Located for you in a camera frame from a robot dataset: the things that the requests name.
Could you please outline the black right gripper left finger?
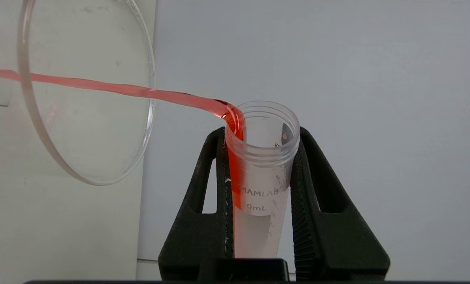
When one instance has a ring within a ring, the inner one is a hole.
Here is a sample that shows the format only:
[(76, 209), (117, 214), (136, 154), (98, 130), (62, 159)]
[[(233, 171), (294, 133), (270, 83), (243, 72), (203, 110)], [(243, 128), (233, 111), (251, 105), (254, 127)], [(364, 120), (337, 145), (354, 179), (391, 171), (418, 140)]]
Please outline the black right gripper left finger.
[[(233, 211), (224, 127), (212, 131), (200, 151), (177, 216), (158, 257), (161, 278), (174, 282), (219, 282), (219, 264), (233, 258)], [(215, 166), (216, 211), (203, 213)]]

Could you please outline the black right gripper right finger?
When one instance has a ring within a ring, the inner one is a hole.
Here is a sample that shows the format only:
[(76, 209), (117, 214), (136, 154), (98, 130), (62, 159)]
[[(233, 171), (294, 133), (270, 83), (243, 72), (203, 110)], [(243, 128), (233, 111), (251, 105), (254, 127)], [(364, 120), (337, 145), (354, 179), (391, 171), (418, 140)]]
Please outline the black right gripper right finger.
[(390, 258), (318, 142), (300, 128), (291, 170), (293, 253), (298, 281), (384, 281)]

